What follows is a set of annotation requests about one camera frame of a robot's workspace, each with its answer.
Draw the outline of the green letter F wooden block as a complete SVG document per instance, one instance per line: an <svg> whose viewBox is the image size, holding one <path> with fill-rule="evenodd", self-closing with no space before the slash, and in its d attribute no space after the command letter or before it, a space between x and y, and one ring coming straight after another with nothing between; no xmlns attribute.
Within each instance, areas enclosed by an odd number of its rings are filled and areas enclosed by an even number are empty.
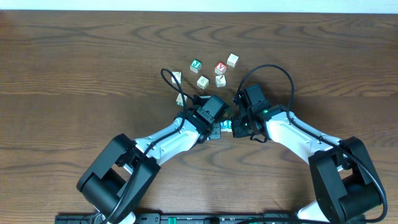
<svg viewBox="0 0 398 224"><path fill-rule="evenodd" d="M232 132L232 122L231 120L228 121L228 130L227 132Z"/></svg>

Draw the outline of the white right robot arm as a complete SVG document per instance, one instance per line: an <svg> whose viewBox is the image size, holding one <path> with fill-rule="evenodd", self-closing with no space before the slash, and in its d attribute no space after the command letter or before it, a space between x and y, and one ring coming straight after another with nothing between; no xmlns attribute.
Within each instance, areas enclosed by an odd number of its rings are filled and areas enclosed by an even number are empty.
<svg viewBox="0 0 398 224"><path fill-rule="evenodd" d="M310 168L316 199L291 223L377 223L388 211L386 191L366 146L356 137L329 136L283 106L248 106L232 118L235 138L274 141Z"/></svg>

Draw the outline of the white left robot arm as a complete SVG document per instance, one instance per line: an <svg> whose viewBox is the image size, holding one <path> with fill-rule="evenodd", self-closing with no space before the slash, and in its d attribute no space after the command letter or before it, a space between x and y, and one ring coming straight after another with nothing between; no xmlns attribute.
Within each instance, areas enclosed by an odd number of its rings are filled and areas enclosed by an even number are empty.
<svg viewBox="0 0 398 224"><path fill-rule="evenodd" d="M159 173L177 154L204 143L220 119L197 111L180 113L166 128L144 138L114 137L89 166L77 189L105 223L134 223L133 211Z"/></svg>

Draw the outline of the blue letter L wooden block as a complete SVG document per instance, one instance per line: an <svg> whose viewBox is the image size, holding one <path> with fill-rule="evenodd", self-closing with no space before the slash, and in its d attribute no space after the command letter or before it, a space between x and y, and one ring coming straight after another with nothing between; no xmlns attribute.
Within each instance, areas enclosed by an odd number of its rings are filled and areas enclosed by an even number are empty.
<svg viewBox="0 0 398 224"><path fill-rule="evenodd" d="M228 131L229 122L228 121L224 121L224 122L220 123L220 128L221 128L221 131Z"/></svg>

